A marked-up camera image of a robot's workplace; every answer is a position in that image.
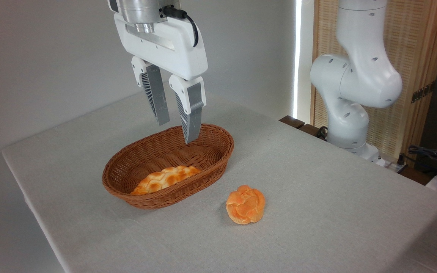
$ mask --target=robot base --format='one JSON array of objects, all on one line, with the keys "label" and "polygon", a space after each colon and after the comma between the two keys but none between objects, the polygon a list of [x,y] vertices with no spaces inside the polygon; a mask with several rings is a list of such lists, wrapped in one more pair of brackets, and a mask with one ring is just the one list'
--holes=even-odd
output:
[{"label": "robot base", "polygon": [[348,152],[351,152],[352,154],[356,154],[359,157],[362,157],[363,159],[369,160],[375,164],[378,164],[380,166],[385,165],[384,159],[381,159],[379,156],[379,150],[369,143],[365,143],[364,145],[360,147],[356,147],[353,149],[345,149]]}]

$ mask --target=white wall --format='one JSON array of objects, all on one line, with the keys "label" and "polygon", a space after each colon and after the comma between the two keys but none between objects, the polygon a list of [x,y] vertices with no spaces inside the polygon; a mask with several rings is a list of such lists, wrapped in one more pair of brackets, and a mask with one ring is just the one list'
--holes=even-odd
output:
[{"label": "white wall", "polygon": [[[294,7],[182,0],[203,33],[206,88],[290,114]],[[137,92],[112,16],[105,0],[0,1],[0,149]],[[0,154],[0,273],[61,271]]]}]

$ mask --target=basket rim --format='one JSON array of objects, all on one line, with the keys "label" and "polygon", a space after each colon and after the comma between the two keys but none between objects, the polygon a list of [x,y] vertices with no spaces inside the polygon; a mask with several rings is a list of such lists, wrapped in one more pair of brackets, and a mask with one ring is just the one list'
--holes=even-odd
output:
[{"label": "basket rim", "polygon": [[[225,130],[224,128],[222,128],[220,126],[216,126],[215,124],[203,123],[201,126],[202,126],[201,129],[203,129],[203,126],[219,129],[220,131],[223,131],[223,133],[231,141],[231,145],[229,145],[228,147],[226,147],[226,149],[224,149],[225,150],[224,156],[221,159],[219,159],[219,161],[217,161],[214,164],[214,168],[207,168],[205,170],[201,170],[200,173],[198,173],[196,175],[193,175],[193,176],[191,176],[189,178],[186,178],[186,179],[180,181],[179,183],[171,185],[170,187],[164,188],[162,190],[158,190],[156,192],[146,193],[146,194],[143,194],[143,195],[131,195],[130,193],[121,192],[120,190],[117,190],[113,186],[111,186],[109,178],[108,178],[109,170],[114,166],[114,164],[116,164],[118,162],[118,159],[120,159],[120,157],[125,152],[127,152],[137,142],[146,141],[149,138],[156,137],[156,135],[165,134],[165,133],[167,133],[168,131],[171,131],[171,130],[181,129],[181,126],[174,126],[174,127],[165,129],[165,130],[163,130],[161,132],[154,133],[152,135],[148,135],[147,137],[141,138],[140,140],[137,140],[135,142],[132,142],[129,145],[126,145],[125,147],[120,149],[117,153],[115,153],[113,155],[113,157],[111,157],[111,159],[109,159],[109,161],[107,162],[107,164],[106,164],[106,166],[104,168],[104,171],[102,172],[102,183],[103,183],[104,187],[110,193],[114,193],[113,195],[128,196],[128,197],[133,197],[135,199],[139,199],[139,200],[145,201],[145,200],[153,199],[153,198],[161,196],[161,195],[165,195],[165,194],[169,194],[171,192],[174,192],[175,190],[178,190],[179,188],[185,187],[187,185],[187,182],[198,180],[198,179],[200,179],[200,178],[202,178],[204,176],[210,175],[211,173],[213,173],[213,172],[215,172],[217,170],[220,170],[221,168],[224,168],[224,165],[225,166],[227,165],[227,163],[229,161],[229,158],[232,155],[232,151],[234,150],[234,139],[232,138],[232,135],[230,135],[230,133],[227,130]],[[196,146],[197,144],[193,144],[193,142],[187,144],[187,146]]]}]

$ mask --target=braided bread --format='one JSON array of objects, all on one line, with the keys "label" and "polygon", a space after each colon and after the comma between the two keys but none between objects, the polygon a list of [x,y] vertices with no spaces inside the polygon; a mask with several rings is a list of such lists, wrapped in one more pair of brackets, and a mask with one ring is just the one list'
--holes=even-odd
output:
[{"label": "braided bread", "polygon": [[238,224],[256,223],[264,215],[266,199],[259,190],[248,185],[230,193],[225,207],[230,219]]},{"label": "braided bread", "polygon": [[178,166],[176,168],[169,167],[162,171],[150,173],[146,178],[141,180],[137,187],[130,195],[142,195],[146,193],[156,192],[167,188],[171,185],[189,178],[192,175],[200,173],[200,170],[194,166]]}]

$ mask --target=bread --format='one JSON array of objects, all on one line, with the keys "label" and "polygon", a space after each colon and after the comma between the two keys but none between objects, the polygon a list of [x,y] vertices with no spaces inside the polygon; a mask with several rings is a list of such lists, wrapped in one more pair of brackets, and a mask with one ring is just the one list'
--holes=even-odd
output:
[{"label": "bread", "polygon": [[150,173],[146,178],[141,180],[137,187],[130,195],[142,195],[146,193],[156,192],[167,188],[171,185],[189,178],[192,175],[200,173],[200,170],[194,166],[178,166],[176,168],[169,167],[162,171]]},{"label": "bread", "polygon": [[225,207],[230,219],[238,224],[256,223],[264,215],[266,199],[259,190],[248,185],[230,193]]}]

